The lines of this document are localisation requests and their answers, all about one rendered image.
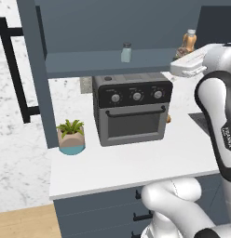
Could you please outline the grey-blue wall cabinet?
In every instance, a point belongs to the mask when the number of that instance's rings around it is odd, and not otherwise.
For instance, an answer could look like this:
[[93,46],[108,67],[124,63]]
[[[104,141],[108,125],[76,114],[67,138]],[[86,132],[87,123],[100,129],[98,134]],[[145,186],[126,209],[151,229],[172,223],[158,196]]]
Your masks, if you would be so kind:
[[[231,0],[35,0],[49,78],[165,72],[202,7]],[[121,61],[131,43],[131,61]]]

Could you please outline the potted green plant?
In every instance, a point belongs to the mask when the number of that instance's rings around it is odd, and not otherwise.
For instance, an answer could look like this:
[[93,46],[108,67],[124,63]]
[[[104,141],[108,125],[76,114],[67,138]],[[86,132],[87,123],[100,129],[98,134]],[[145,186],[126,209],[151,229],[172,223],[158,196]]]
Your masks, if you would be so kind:
[[77,155],[85,150],[84,123],[80,120],[70,122],[65,120],[64,124],[57,126],[59,150],[66,155]]

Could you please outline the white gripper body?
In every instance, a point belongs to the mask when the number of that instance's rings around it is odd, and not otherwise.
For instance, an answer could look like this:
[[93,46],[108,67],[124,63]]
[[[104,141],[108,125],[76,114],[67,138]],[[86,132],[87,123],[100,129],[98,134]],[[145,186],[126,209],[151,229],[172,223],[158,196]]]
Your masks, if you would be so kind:
[[205,51],[200,49],[187,54],[170,64],[170,73],[178,77],[194,77],[207,70],[203,65],[203,60],[206,55]]

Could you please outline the dark grey hob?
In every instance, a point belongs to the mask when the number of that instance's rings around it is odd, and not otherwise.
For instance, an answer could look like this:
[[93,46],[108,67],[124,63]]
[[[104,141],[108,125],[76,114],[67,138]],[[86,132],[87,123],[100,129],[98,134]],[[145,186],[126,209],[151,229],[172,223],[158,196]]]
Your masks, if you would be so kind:
[[189,113],[189,116],[207,135],[210,134],[206,118],[202,112]]

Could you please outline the grey toaster oven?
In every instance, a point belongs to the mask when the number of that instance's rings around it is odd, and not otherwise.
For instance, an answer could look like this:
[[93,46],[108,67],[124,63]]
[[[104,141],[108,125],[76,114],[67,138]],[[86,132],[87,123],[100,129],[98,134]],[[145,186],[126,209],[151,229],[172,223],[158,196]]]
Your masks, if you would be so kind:
[[100,144],[162,139],[172,89],[162,73],[94,76],[93,112]]

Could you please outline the pale glass shaker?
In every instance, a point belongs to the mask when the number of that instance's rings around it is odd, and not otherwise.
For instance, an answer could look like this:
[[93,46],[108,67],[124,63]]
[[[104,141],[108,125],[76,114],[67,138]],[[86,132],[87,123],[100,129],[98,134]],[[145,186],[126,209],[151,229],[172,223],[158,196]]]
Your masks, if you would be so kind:
[[124,43],[121,52],[121,61],[129,63],[131,61],[131,52],[132,52],[131,43]]

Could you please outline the dark grey-blue cabinet door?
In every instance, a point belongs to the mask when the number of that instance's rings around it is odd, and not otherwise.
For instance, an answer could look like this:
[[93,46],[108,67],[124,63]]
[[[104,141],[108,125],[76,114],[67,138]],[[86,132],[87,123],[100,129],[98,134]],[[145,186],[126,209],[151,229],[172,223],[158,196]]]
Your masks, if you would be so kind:
[[231,43],[231,6],[201,8],[196,48],[212,43]]

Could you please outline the grey-blue drawer front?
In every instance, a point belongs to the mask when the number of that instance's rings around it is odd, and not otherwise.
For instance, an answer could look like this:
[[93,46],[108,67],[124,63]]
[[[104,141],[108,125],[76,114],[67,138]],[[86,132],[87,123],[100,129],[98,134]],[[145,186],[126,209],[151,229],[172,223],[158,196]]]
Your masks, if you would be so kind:
[[141,193],[142,187],[133,187],[123,190],[99,192],[83,196],[54,200],[53,204],[58,216],[72,215],[81,212],[127,205],[139,200],[135,198],[135,192]]
[[133,203],[58,216],[61,238],[131,238],[132,231],[142,233],[151,221],[133,221],[133,213],[140,216],[148,211],[142,203]]

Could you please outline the amber condiment bottle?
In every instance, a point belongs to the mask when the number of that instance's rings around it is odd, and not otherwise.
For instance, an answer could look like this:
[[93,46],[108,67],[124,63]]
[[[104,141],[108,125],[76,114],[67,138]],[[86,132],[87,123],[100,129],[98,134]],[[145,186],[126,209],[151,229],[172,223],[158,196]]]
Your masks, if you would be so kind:
[[195,50],[195,43],[197,41],[196,31],[188,29],[187,33],[183,35],[182,45],[177,49],[175,59],[179,59],[192,53]]

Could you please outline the grey-blue base cabinet front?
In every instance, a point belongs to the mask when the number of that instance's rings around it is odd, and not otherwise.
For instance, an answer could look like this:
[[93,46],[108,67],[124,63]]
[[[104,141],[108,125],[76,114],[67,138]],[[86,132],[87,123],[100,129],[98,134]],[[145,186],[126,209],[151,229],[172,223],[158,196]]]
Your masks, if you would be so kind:
[[215,225],[229,223],[224,200],[222,179],[219,174],[197,177],[202,194],[197,204],[205,211]]

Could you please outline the grey wall socket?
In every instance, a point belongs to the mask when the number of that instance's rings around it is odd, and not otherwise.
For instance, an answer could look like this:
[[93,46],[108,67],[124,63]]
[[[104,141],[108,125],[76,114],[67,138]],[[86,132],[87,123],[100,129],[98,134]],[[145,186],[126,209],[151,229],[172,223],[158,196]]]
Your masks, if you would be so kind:
[[92,78],[91,77],[80,78],[80,91],[82,94],[90,94],[92,92]]

